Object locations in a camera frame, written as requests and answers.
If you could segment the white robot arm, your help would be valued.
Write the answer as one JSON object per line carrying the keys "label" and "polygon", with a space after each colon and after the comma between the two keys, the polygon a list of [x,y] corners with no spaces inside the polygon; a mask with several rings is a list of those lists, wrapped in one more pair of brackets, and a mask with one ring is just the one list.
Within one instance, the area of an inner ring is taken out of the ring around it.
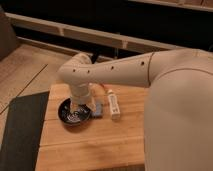
{"label": "white robot arm", "polygon": [[59,75],[77,104],[90,100],[90,83],[148,88],[145,170],[213,171],[213,53],[187,48],[96,64],[79,53]]}

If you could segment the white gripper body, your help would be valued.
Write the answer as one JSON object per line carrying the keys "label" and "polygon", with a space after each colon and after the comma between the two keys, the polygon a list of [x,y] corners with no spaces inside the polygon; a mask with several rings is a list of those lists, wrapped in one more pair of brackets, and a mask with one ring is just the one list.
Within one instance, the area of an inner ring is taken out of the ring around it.
{"label": "white gripper body", "polygon": [[88,84],[70,85],[72,112],[76,111],[80,105],[88,105],[92,102],[92,96]]}

